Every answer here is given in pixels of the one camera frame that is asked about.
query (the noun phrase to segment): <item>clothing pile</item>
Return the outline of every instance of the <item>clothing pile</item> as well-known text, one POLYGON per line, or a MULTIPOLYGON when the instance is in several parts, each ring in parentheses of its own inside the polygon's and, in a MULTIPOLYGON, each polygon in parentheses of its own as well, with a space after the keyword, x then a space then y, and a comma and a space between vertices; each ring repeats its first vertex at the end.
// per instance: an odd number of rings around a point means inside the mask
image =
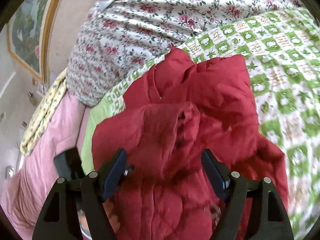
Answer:
MULTIPOLYGON (((120 147, 136 167, 114 196, 118 239, 210 238, 207 211, 221 203, 201 166, 205 148, 246 178, 271 178, 287 207, 284 154, 258 132, 242 55, 194 64, 172 48, 129 87, 124 101, 126 109, 100 123, 92 137, 96 170, 120 147)), ((249 214, 247 203, 239 239, 249 214)))

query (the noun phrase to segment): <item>light green fabric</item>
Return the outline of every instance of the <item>light green fabric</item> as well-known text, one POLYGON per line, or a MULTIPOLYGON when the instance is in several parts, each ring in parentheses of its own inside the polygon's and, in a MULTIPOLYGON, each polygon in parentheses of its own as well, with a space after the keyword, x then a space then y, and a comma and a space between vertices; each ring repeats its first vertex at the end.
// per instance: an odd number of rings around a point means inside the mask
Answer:
POLYGON ((111 105, 106 100, 106 97, 104 97, 97 106, 90 110, 87 129, 85 131, 84 141, 81 149, 81 161, 84 174, 88 174, 94 170, 91 152, 94 130, 99 123, 110 117, 112 117, 111 105))
MULTIPOLYGON (((285 154, 290 222, 295 239, 303 238, 320 214, 319 27, 304 8, 279 10, 201 33, 179 48, 195 63, 244 56, 260 132, 285 154)), ((164 55, 134 71, 106 93, 95 107, 101 111, 91 110, 95 121, 89 120, 90 146, 82 158, 86 173, 93 170, 93 125, 122 112, 130 84, 162 60, 164 55)))

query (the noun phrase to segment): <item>wall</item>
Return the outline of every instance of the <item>wall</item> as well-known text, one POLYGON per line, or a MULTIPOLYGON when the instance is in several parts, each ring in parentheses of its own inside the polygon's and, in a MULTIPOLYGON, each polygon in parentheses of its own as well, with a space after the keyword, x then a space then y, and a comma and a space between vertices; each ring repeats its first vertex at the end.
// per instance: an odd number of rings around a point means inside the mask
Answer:
POLYGON ((35 107, 28 99, 23 72, 17 72, 7 50, 6 26, 0 33, 0 114, 6 118, 0 123, 0 192, 5 179, 5 168, 16 168, 19 150, 17 143, 21 137, 22 122, 28 123, 35 107))

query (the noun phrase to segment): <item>pink blanket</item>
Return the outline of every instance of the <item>pink blanket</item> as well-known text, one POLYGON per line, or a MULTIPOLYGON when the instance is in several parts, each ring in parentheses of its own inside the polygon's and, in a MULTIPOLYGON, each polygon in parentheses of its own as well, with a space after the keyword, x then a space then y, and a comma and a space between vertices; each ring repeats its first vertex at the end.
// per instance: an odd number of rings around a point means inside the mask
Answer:
POLYGON ((85 120, 81 125, 83 131, 79 142, 77 138, 84 112, 85 105, 67 91, 48 129, 32 154, 25 158, 22 169, 4 184, 0 205, 23 240, 32 239, 43 203, 58 178, 53 158, 76 144, 82 146, 80 141, 84 139, 85 120))

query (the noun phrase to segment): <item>framed painting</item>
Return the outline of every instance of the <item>framed painting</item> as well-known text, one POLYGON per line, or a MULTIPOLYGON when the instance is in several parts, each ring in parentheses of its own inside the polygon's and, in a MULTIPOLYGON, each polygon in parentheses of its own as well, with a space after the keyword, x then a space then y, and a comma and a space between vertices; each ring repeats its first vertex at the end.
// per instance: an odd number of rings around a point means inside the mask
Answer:
POLYGON ((25 0, 7 25, 10 55, 33 77, 46 83, 47 50, 59 0, 25 0))

